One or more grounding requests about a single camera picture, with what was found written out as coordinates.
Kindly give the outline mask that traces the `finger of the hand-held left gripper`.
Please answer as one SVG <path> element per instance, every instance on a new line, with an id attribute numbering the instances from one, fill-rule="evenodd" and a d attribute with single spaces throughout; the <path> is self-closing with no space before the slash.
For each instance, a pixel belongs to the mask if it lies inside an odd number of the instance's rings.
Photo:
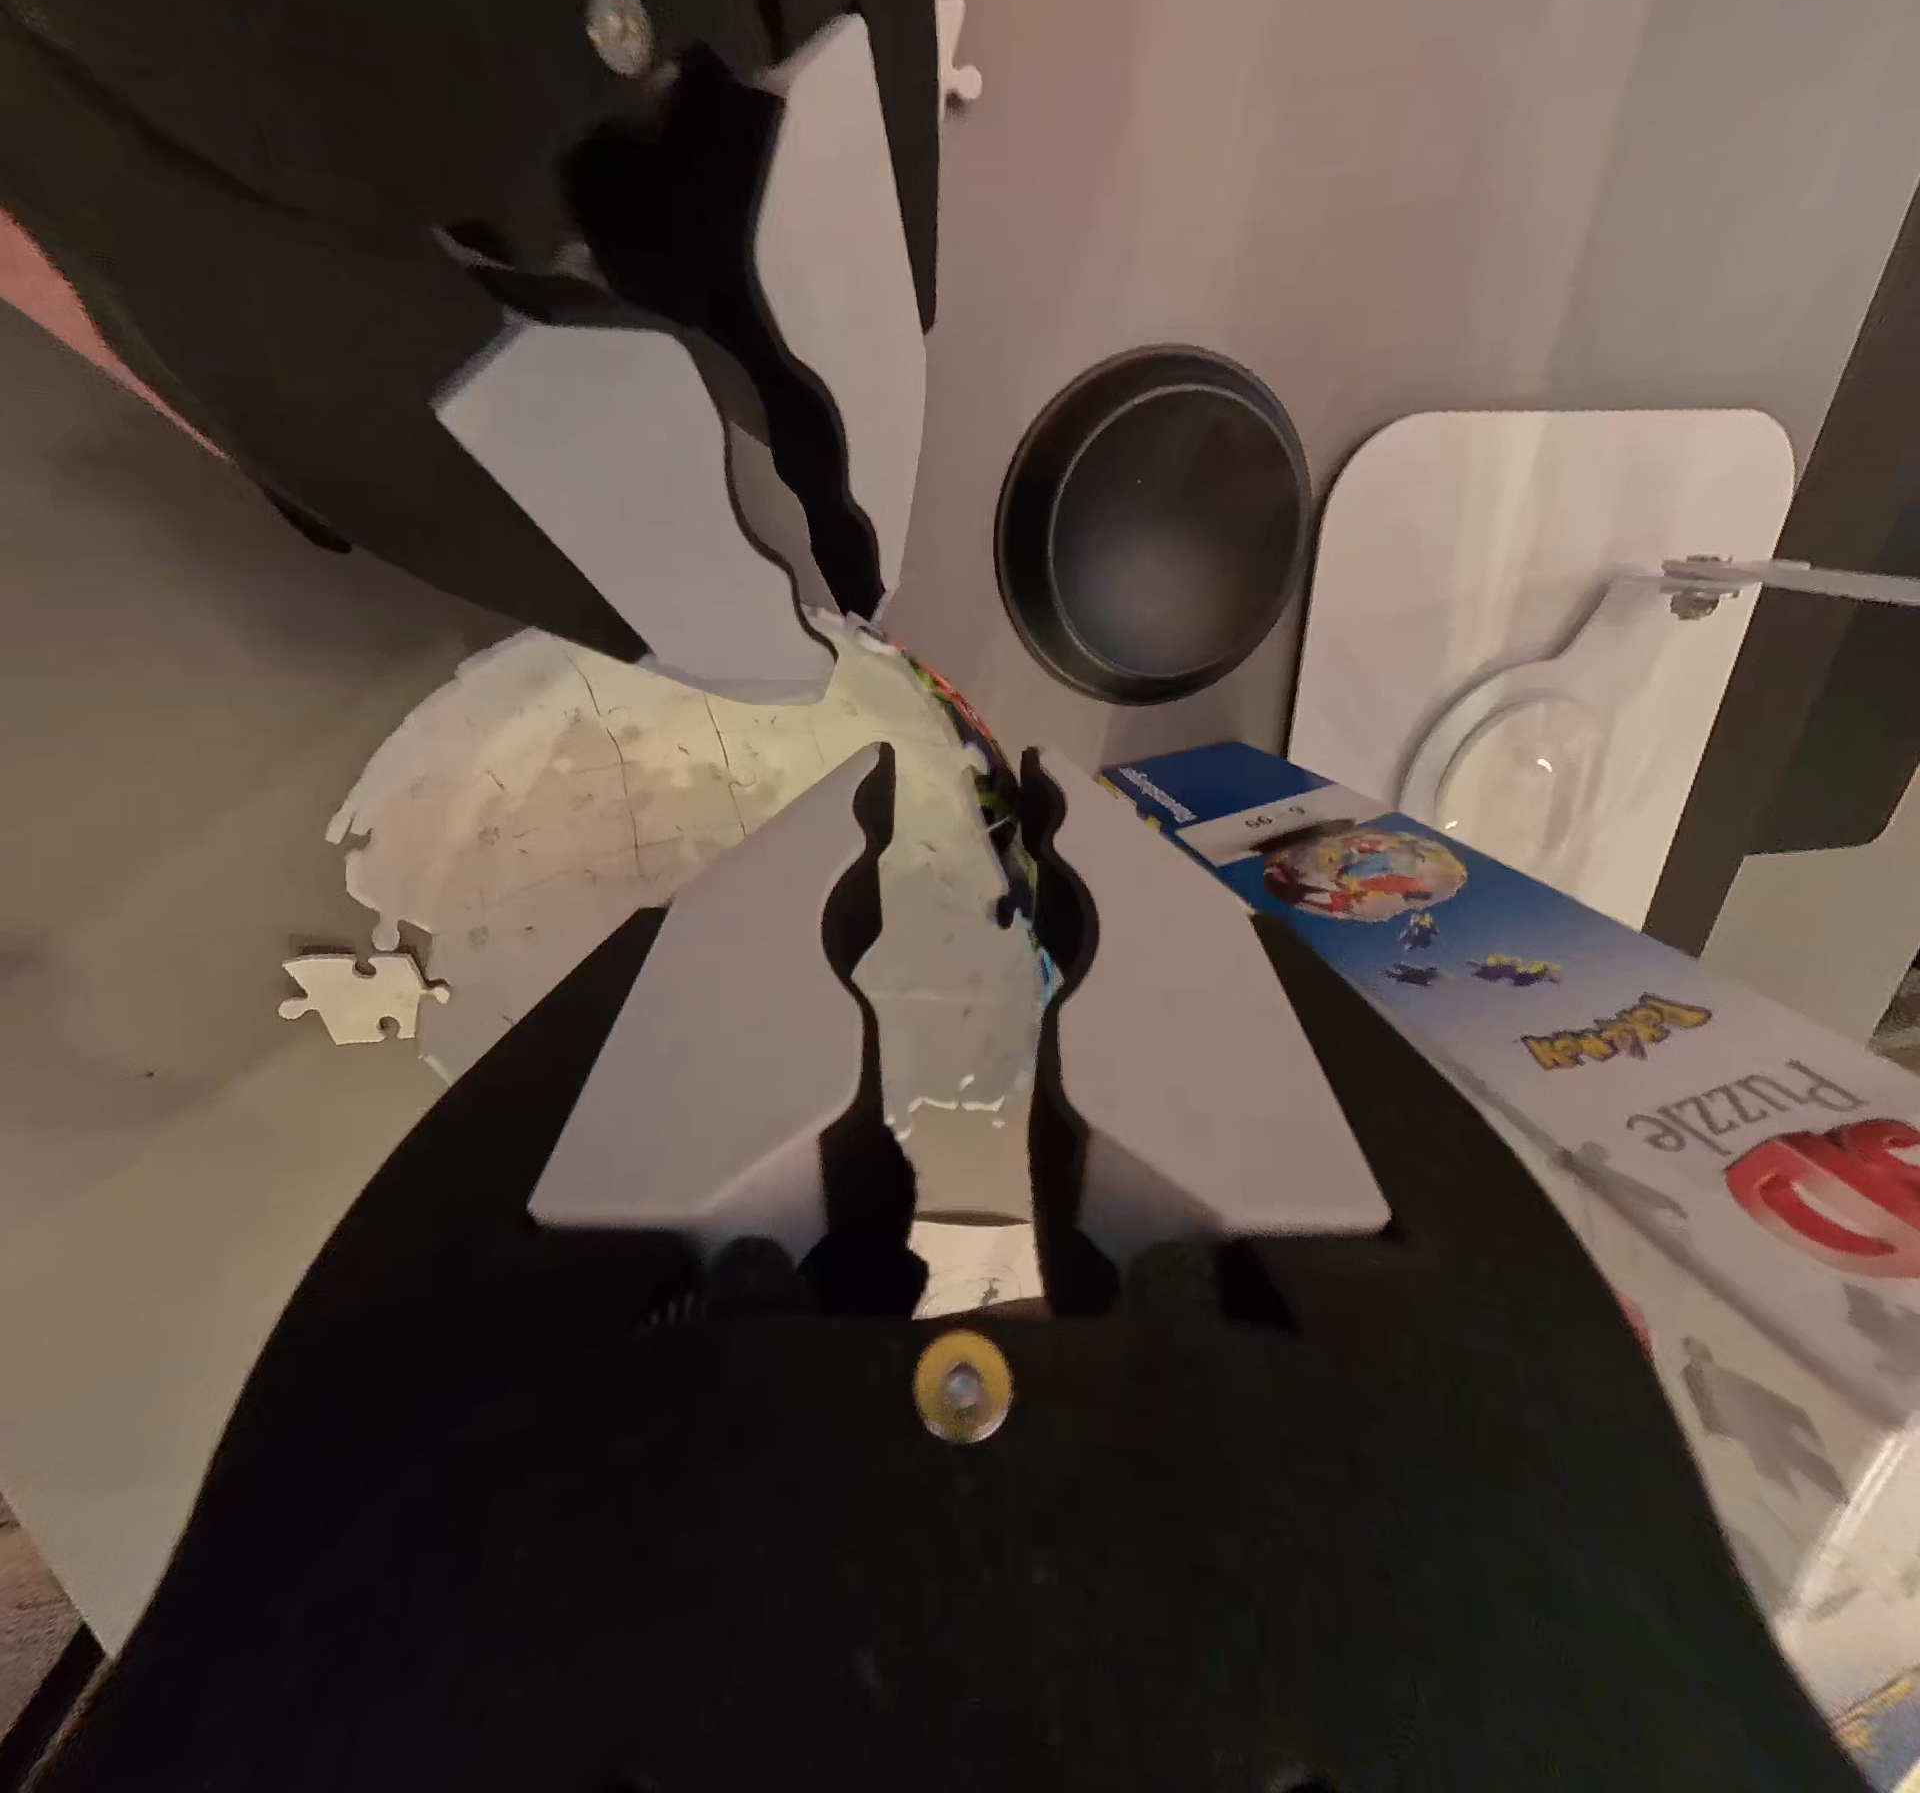
<path id="1" fill-rule="evenodd" d="M 772 82 L 688 53 L 659 144 L 702 259 L 693 319 L 742 373 L 831 607 L 898 588 L 925 434 L 925 328 L 869 21 L 846 11 Z"/>
<path id="2" fill-rule="evenodd" d="M 734 427 L 799 434 L 827 407 L 774 334 L 751 263 L 780 104 L 743 80 L 675 80 L 561 164 L 572 240 L 520 265 L 502 234 L 443 231 L 507 309 L 436 399 L 445 430 L 626 628 L 643 666 L 738 703 L 813 703 L 835 655 L 795 571 L 746 521 Z"/>

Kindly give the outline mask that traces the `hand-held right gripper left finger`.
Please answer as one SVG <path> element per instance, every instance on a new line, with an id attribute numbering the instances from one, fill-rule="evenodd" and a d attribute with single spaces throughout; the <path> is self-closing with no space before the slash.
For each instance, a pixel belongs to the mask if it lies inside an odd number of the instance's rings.
<path id="1" fill-rule="evenodd" d="M 854 982 L 895 804 L 895 749 L 869 743 L 678 894 L 531 1191 L 540 1225 L 905 1238 L 916 1183 Z"/>

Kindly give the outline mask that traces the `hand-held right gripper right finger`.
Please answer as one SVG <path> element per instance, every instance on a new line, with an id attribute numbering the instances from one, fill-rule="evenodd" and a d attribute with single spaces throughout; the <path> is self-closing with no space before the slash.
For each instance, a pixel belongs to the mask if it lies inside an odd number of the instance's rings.
<path id="1" fill-rule="evenodd" d="M 1116 1301 L 1162 1246 L 1385 1229 L 1253 910 L 1049 749 L 1020 755 L 1020 842 L 1060 975 L 1026 1126 L 1045 1299 Z"/>

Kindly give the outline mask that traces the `colourful puzzle ball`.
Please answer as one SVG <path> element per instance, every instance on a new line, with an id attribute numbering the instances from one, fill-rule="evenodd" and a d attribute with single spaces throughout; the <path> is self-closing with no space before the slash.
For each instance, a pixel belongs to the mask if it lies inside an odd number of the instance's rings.
<path id="1" fill-rule="evenodd" d="M 643 905 L 872 741 L 895 748 L 883 929 L 856 971 L 887 1126 L 918 1178 L 925 1316 L 1040 1299 L 1025 1130 L 1053 969 L 1029 919 L 1016 776 L 967 703 L 870 628 L 806 705 L 706 696 L 523 632 L 461 662 L 372 755 L 328 826 L 372 948 L 428 981 L 418 1049 L 452 1082 Z"/>

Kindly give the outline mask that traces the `black round ball stand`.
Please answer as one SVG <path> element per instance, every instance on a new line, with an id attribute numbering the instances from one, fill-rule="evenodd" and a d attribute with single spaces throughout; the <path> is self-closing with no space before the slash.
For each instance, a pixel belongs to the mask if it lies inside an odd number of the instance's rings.
<path id="1" fill-rule="evenodd" d="M 1065 689 L 1152 706 L 1256 652 L 1307 570 L 1307 453 L 1247 365 L 1121 350 L 1030 421 L 994 502 L 1000 604 Z"/>

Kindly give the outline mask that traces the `blue puzzle box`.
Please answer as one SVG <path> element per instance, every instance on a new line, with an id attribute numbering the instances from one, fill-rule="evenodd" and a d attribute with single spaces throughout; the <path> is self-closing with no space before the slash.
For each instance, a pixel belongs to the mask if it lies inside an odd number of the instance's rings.
<path id="1" fill-rule="evenodd" d="M 1915 1789 L 1915 1073 L 1514 866 L 1476 806 L 1385 806 L 1242 743 L 1098 781 L 1531 1167 L 1811 1701 L 1872 1786 Z"/>

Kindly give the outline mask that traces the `white rounded plastic panel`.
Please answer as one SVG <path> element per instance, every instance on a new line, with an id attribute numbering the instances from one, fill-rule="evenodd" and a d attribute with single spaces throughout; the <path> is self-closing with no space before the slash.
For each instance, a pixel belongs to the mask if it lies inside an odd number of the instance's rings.
<path id="1" fill-rule="evenodd" d="M 1331 483 L 1286 752 L 1644 925 L 1756 603 L 1786 433 L 1727 412 L 1412 414 Z"/>

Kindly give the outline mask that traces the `thin metal bar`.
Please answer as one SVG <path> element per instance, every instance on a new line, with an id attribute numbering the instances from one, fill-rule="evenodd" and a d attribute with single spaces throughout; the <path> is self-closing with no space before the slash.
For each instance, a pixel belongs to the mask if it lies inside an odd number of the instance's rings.
<path id="1" fill-rule="evenodd" d="M 1749 588 L 1917 611 L 1915 576 L 1820 567 L 1806 561 L 1719 557 L 1669 558 L 1658 576 L 1658 590 L 1669 598 L 1676 616 L 1708 615 L 1724 598 Z"/>

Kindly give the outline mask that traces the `dark metal frame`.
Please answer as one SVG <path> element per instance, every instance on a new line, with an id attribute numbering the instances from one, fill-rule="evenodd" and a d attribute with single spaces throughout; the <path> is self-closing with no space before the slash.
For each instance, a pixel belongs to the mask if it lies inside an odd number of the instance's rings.
<path id="1" fill-rule="evenodd" d="M 1917 203 L 1811 444 L 1780 554 L 1917 571 Z M 1878 839 L 1915 774 L 1915 609 L 1763 590 L 1644 929 L 1700 953 L 1757 856 Z"/>

